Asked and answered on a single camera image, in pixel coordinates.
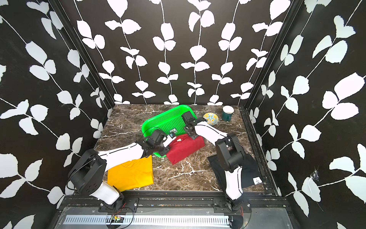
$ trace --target folded yellow shirt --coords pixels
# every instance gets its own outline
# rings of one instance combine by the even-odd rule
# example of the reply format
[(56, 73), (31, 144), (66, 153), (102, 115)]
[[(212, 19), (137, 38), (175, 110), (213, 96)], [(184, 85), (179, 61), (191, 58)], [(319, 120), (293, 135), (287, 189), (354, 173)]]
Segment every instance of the folded yellow shirt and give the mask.
[(140, 158), (108, 170), (108, 184), (119, 191), (144, 187), (154, 183), (152, 157)]

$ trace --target marble tabletop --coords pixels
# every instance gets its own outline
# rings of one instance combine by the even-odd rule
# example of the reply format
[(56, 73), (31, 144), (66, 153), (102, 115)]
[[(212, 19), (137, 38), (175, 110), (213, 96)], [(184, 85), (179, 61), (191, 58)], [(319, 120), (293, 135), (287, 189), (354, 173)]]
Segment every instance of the marble tabletop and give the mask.
[[(105, 124), (95, 150), (104, 151), (119, 148), (143, 137), (141, 125), (144, 121), (176, 105), (120, 104), (113, 111)], [(221, 119), (222, 106), (189, 105), (197, 117), (213, 112)], [(234, 132), (240, 143), (254, 157), (238, 106), (230, 122), (219, 120), (214, 127), (223, 132)], [(219, 191), (216, 177), (207, 157), (216, 154), (215, 146), (205, 139), (205, 147), (191, 154), (181, 162), (172, 165), (168, 158), (153, 155), (154, 184), (138, 190), (178, 190), (178, 191)], [(246, 192), (263, 192), (262, 184), (243, 188)]]

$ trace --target green tray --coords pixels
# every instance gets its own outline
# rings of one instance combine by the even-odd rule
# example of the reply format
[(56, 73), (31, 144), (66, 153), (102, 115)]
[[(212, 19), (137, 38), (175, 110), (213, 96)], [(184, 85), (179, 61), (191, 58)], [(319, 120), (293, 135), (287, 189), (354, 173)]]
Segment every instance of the green tray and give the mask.
[[(170, 134), (171, 132), (174, 132), (177, 136), (185, 134), (185, 123), (183, 121), (182, 114), (187, 111), (189, 111), (194, 118), (197, 118), (189, 106), (179, 105), (146, 120), (141, 126), (141, 131), (143, 132), (144, 137), (150, 136), (154, 130), (159, 128), (162, 129), (166, 134)], [(160, 156), (159, 153), (154, 153), (154, 155), (160, 158), (166, 157), (166, 155)]]

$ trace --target black wallpaper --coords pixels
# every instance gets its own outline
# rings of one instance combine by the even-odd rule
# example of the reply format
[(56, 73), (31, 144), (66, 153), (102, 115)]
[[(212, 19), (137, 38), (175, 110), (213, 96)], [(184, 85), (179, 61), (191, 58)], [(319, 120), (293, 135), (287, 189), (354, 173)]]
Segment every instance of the black wallpaper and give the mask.
[(48, 3), (1, 0), (0, 30), (0, 228), (46, 228), (111, 106)]
[(209, 105), (237, 105), (248, 98), (291, 3), (60, 2), (116, 103)]
[(365, 9), (362, 0), (305, 1), (250, 106), (301, 228), (366, 223)]

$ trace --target white tag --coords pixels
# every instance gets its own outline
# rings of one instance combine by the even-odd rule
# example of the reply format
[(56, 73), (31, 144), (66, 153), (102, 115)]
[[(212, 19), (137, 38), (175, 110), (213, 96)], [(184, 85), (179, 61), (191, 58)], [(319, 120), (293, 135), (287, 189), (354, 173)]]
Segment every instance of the white tag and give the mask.
[(262, 183), (262, 180), (259, 177), (253, 178), (254, 184), (260, 184)]

